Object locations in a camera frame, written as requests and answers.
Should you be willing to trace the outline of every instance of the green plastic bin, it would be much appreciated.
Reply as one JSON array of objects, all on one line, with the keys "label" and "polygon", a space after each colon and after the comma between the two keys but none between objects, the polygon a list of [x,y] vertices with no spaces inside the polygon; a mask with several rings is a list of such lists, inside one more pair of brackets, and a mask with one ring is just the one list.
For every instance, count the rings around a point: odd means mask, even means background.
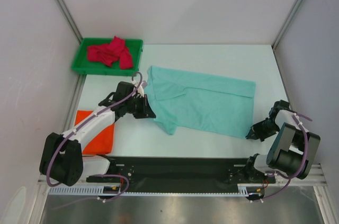
[{"label": "green plastic bin", "polygon": [[139,70],[140,56],[142,52],[142,40],[125,39],[125,45],[128,47],[133,59],[133,68],[120,69],[119,61],[107,67],[101,62],[92,62],[87,60],[87,47],[91,45],[101,45],[110,43],[112,38],[84,38],[77,51],[72,63],[72,69],[79,74],[95,74],[95,75],[114,75],[114,76],[132,76],[134,72]]}]

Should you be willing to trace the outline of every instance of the white tabletop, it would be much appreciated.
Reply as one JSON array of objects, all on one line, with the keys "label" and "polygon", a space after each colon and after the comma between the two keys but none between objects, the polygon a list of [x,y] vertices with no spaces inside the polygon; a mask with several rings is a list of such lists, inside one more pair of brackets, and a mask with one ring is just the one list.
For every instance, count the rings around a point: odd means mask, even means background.
[{"label": "white tabletop", "polygon": [[[145,80],[151,65],[255,81],[253,123],[264,120],[275,101],[287,100],[268,45],[144,45],[139,68]],[[94,110],[118,82],[130,80],[87,75],[78,109]],[[261,143],[183,127],[170,136],[152,120],[126,114],[115,125],[111,155],[247,158],[267,154],[274,138]]]}]

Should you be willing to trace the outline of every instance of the shiny metal surface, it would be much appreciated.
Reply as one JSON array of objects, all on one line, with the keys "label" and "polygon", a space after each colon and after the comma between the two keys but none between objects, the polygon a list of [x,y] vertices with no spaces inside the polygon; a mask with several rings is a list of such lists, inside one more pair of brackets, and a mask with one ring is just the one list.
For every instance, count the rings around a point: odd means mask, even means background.
[{"label": "shiny metal surface", "polygon": [[[278,189],[268,188],[266,193]],[[48,196],[40,224],[324,223],[311,186],[289,187],[264,203],[245,198],[125,196],[105,204],[86,200],[52,209],[79,198]]]}]

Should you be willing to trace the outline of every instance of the red cloth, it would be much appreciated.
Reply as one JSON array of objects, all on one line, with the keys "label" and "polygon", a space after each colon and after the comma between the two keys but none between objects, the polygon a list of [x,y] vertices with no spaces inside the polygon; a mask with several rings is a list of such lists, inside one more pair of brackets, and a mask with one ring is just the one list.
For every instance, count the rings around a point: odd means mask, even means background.
[{"label": "red cloth", "polygon": [[102,62],[108,67],[112,67],[113,62],[120,60],[120,69],[133,68],[132,56],[125,46],[125,40],[118,37],[114,37],[109,44],[87,47],[87,59]]}]

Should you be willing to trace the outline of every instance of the teal cloth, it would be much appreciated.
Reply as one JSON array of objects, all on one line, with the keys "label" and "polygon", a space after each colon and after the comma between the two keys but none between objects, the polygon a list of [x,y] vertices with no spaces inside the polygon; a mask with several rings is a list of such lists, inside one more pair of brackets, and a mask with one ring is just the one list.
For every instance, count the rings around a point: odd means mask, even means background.
[{"label": "teal cloth", "polygon": [[255,82],[151,66],[145,93],[168,134],[183,126],[245,138],[252,126]]}]

